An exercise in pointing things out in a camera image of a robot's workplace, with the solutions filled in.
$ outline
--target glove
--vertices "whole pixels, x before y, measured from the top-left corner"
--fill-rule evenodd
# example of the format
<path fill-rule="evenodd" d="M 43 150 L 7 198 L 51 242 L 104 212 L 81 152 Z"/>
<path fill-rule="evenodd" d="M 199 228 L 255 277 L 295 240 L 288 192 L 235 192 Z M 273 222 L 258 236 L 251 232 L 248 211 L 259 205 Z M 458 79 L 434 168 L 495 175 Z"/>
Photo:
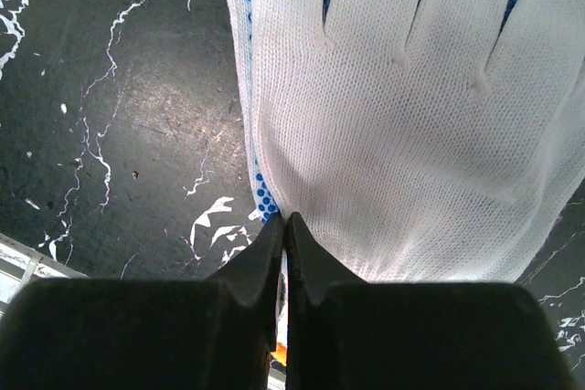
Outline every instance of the glove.
<path fill-rule="evenodd" d="M 261 177 L 358 276 L 513 281 L 585 177 L 585 0 L 507 2 L 250 0 Z"/>

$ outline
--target black marble surface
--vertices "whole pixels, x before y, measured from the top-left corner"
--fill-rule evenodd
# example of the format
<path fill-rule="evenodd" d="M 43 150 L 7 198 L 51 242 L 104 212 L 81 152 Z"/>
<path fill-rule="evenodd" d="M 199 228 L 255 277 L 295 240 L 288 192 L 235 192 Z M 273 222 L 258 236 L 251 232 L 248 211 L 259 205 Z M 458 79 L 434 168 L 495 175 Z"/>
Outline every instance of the black marble surface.
<path fill-rule="evenodd" d="M 256 236 L 225 0 L 0 1 L 0 232 L 135 279 Z M 519 281 L 585 386 L 583 261 L 585 186 Z"/>

